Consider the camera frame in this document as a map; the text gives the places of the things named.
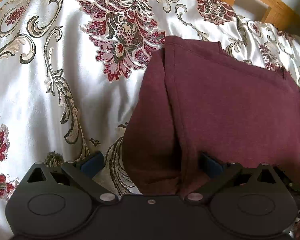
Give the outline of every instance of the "white floral bedspread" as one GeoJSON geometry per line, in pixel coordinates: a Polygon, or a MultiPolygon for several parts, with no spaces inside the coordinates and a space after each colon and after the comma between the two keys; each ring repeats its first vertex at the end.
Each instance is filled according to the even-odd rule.
{"type": "Polygon", "coordinates": [[[300,38],[216,0],[10,0],[2,7],[0,240],[12,236],[6,202],[36,161],[57,166],[100,150],[106,166],[94,180],[120,195],[139,193],[120,146],[151,53],[168,35],[220,41],[240,61],[284,66],[300,86],[300,38]]]}

